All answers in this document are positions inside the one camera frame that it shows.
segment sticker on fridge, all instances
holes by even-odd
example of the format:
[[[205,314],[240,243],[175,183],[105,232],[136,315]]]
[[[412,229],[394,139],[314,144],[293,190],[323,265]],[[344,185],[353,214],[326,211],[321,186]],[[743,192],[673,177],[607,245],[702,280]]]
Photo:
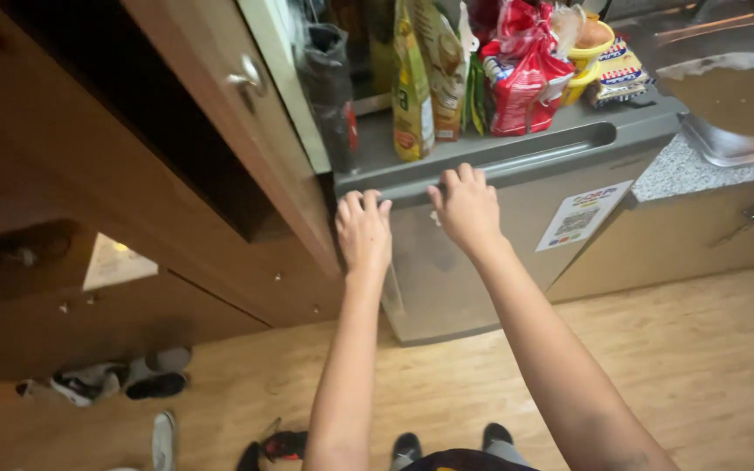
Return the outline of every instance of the sticker on fridge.
[[[628,180],[564,199],[535,252],[588,239],[633,182]]]

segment person's left hand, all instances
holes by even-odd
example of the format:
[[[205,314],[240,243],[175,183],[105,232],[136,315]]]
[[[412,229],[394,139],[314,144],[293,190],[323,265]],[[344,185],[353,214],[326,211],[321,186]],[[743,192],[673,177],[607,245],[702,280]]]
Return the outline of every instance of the person's left hand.
[[[352,191],[339,201],[336,230],[349,273],[379,271],[384,275],[391,263],[391,201],[383,201],[378,208],[378,196],[375,189],[364,195]]]

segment white sneaker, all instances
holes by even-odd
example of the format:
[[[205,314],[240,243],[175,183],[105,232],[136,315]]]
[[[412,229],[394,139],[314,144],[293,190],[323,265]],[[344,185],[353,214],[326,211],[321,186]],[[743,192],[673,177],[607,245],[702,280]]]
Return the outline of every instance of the white sneaker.
[[[173,471],[173,441],[176,421],[168,411],[159,412],[153,421],[153,471]]]

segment yellow container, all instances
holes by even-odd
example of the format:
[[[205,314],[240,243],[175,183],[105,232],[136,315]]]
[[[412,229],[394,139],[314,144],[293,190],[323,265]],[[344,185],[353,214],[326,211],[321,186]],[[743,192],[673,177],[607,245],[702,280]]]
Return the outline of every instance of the yellow container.
[[[601,55],[602,52],[609,49],[610,46],[613,45],[613,41],[616,39],[615,33],[613,33],[613,29],[611,27],[607,26],[607,24],[602,21],[599,21],[598,24],[602,25],[607,31],[609,31],[610,34],[613,35],[613,39],[610,39],[604,44],[601,44],[600,46],[596,46],[594,48],[572,48],[572,50],[569,51],[569,60],[571,60],[572,65],[575,66],[575,78],[583,75],[584,70],[590,69],[592,65],[598,62],[598,56]]]
[[[581,76],[569,80],[569,85],[566,86],[563,95],[560,96],[560,106],[569,106],[572,103],[577,102],[578,98],[581,98],[581,95],[584,94],[586,86],[598,78],[600,71],[601,67],[595,62],[592,65],[592,68],[585,70]]]

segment countertop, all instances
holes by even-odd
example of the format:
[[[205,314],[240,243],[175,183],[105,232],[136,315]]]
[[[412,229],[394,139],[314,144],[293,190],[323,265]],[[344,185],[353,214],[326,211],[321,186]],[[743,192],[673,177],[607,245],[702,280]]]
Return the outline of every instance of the countertop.
[[[691,148],[682,133],[665,146],[633,187],[643,203],[754,181],[754,164],[718,167]]]

